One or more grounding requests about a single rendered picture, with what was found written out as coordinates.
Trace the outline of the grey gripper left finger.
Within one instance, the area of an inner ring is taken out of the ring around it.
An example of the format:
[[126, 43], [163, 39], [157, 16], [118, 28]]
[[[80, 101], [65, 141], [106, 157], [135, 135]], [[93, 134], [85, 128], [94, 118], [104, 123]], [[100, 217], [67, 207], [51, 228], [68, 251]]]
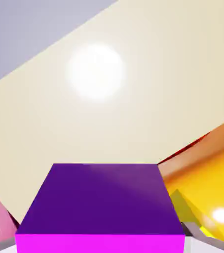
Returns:
[[1, 241], [0, 242], [0, 251], [5, 250], [5, 249], [7, 249], [7, 248], [9, 248], [11, 246], [14, 246], [14, 245], [16, 245], [14, 237], [12, 237], [12, 238], [10, 238], [8, 240]]

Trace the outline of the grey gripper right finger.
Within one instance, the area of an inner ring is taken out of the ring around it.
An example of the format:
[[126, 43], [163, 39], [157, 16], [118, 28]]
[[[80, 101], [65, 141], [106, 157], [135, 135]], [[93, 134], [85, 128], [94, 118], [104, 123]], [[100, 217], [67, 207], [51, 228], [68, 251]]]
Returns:
[[206, 236], [193, 222], [182, 222], [185, 232], [184, 253], [224, 253], [224, 242]]

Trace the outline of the small magenta cube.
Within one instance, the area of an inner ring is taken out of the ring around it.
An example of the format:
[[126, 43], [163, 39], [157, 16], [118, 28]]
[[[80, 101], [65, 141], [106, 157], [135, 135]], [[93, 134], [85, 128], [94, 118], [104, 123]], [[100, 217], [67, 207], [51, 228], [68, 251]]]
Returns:
[[183, 253], [156, 164], [54, 164], [21, 222], [18, 253]]

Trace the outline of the large orange box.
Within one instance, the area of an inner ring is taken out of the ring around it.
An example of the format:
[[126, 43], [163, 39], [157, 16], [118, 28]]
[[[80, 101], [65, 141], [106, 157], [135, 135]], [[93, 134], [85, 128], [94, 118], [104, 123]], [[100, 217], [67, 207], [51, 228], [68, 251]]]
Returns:
[[158, 164], [180, 222], [224, 242], [224, 123]]

